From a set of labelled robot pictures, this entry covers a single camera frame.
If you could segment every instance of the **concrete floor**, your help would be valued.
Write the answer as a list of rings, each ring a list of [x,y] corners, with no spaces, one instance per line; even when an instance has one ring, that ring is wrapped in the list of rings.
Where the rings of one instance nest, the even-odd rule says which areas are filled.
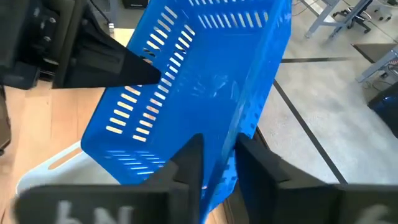
[[[341,1],[336,11],[346,8]],[[303,6],[294,7],[293,15]],[[116,27],[133,29],[144,10],[119,8]],[[293,18],[293,34],[284,58],[347,57],[340,62],[286,63],[276,80],[349,183],[398,184],[398,139],[367,106],[377,91],[355,81],[370,66],[351,44],[392,43],[394,21],[370,23],[366,35],[359,26],[329,40],[332,27],[320,27],[311,39],[307,32],[316,17],[306,10]],[[287,162],[325,182],[336,177],[305,134],[279,93],[272,89],[259,127],[271,150]]]

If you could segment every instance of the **blue basket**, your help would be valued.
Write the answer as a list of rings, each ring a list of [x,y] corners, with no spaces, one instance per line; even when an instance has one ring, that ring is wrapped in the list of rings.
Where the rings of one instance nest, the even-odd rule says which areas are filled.
[[[233,191],[229,152],[239,132],[256,130],[290,37],[291,7],[291,0],[151,0],[128,49],[162,79],[107,88],[82,149],[121,184],[140,184],[203,133],[204,216]]]

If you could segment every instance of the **blue plastic basket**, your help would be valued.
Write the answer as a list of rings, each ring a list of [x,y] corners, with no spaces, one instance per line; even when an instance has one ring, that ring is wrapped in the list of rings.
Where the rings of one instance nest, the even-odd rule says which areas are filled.
[[[291,0],[151,0],[128,49],[158,85],[107,88],[82,149],[139,184],[194,134],[205,139],[202,215],[236,183],[236,135],[252,136],[291,32]]]

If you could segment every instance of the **white plastic tray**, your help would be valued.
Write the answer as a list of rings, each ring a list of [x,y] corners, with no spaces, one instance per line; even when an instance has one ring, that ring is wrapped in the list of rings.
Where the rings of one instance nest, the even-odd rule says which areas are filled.
[[[44,184],[119,184],[89,155],[81,152],[58,167],[49,167],[80,148],[80,141],[28,171],[17,184],[17,194],[31,187]]]

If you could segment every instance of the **wooden table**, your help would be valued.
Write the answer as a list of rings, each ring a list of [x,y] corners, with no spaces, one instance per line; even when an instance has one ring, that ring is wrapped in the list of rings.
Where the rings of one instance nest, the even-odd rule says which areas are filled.
[[[115,29],[114,37],[126,45],[134,30]],[[1,223],[14,223],[12,201],[18,180],[30,169],[81,139],[103,88],[51,90],[39,82],[32,90],[6,88],[12,142],[0,157]],[[222,205],[207,224],[227,223]]]

